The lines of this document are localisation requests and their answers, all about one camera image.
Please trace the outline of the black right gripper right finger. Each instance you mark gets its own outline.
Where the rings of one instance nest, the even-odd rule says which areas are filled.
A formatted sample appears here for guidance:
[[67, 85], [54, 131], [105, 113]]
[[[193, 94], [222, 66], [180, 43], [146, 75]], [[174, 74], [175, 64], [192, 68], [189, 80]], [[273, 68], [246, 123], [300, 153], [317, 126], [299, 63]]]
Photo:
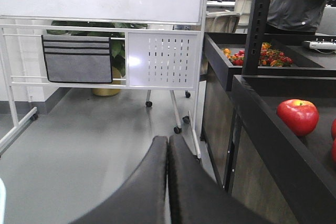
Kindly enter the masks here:
[[172, 223], [270, 223], [221, 189], [180, 135], [169, 138], [168, 187]]

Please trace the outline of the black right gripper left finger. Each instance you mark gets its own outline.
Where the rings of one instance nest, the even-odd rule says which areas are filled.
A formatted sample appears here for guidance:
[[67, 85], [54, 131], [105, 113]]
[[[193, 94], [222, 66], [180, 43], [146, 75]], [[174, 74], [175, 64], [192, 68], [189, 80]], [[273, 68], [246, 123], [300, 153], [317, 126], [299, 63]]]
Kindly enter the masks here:
[[165, 223], [167, 145], [166, 136], [155, 136], [121, 187], [73, 223]]

